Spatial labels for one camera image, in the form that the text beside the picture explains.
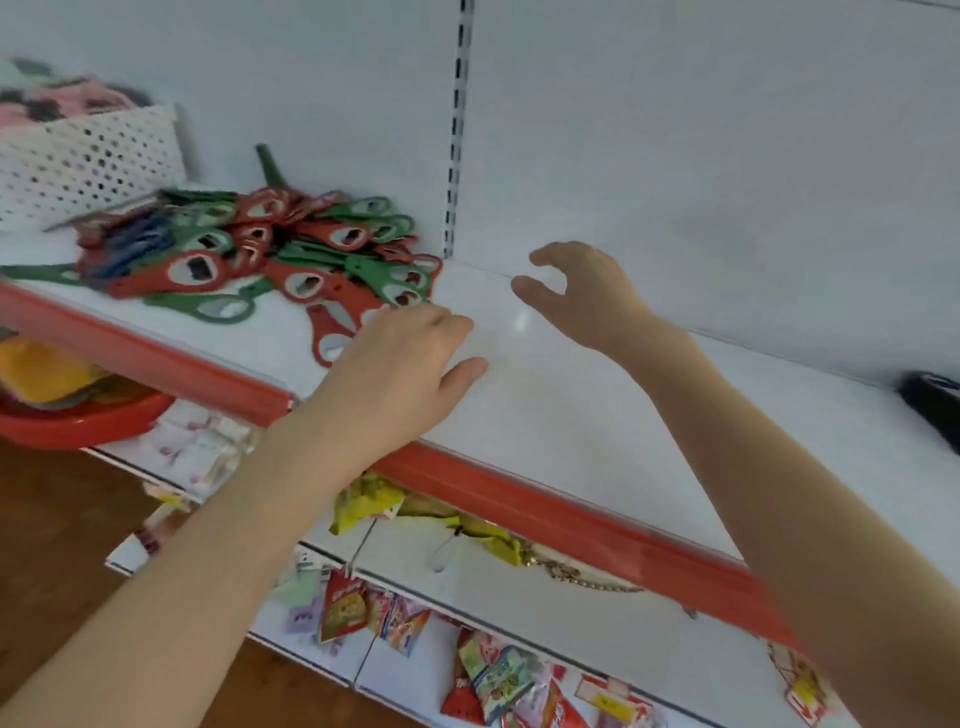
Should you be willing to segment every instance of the left hand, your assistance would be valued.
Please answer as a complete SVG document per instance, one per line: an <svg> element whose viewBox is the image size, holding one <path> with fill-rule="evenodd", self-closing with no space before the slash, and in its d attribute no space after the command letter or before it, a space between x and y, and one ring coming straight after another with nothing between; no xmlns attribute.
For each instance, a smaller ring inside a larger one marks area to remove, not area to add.
<svg viewBox="0 0 960 728"><path fill-rule="evenodd" d="M382 310L294 416L316 421L318 437L336 437L366 468L446 419L487 371L473 357L444 374L472 330L472 319L432 303Z"/></svg>

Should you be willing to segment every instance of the wooden floor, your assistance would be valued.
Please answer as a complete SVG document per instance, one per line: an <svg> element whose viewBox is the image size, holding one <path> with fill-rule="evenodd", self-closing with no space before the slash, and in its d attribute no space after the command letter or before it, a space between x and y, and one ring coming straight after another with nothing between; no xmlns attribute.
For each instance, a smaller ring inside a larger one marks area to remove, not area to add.
<svg viewBox="0 0 960 728"><path fill-rule="evenodd" d="M0 703L123 582L104 557L156 501L81 452L0 440ZM204 728L418 725L246 641Z"/></svg>

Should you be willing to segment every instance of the forearm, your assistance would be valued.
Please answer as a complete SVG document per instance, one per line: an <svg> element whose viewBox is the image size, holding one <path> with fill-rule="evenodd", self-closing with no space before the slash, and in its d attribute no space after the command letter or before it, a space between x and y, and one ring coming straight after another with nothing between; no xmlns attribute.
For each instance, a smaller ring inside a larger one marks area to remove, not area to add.
<svg viewBox="0 0 960 728"><path fill-rule="evenodd" d="M688 335L671 335L659 365L646 346L621 363L810 657L866 725L955 722L960 597L952 585L723 379Z"/></svg>
<svg viewBox="0 0 960 728"><path fill-rule="evenodd" d="M0 725L198 725L294 543L359 474L323 442L321 432L297 429L295 416L272 429L230 483L12 698Z"/></svg>

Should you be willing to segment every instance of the hand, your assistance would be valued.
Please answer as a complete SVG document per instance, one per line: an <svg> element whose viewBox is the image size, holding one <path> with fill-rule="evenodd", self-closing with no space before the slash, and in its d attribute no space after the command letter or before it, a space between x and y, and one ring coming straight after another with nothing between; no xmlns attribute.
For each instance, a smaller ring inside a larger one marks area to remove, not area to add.
<svg viewBox="0 0 960 728"><path fill-rule="evenodd" d="M487 371L487 360L474 357L444 374L472 329L471 319L432 303L381 310L295 413L300 427L322 422L358 472L367 468L446 419Z"/></svg>
<svg viewBox="0 0 960 728"><path fill-rule="evenodd" d="M514 293L581 346L623 364L645 336L679 331L647 307L613 258L586 243L550 243L530 253L530 262L559 269L566 293L527 276L513 279Z"/></svg>

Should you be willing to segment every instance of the perforated basket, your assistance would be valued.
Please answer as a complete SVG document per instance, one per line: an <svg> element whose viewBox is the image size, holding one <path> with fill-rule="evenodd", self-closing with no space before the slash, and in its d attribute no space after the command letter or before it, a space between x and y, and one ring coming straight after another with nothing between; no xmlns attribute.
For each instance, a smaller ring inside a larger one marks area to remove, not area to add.
<svg viewBox="0 0 960 728"><path fill-rule="evenodd" d="M37 232L180 184L169 107L0 131L0 232Z"/></svg>

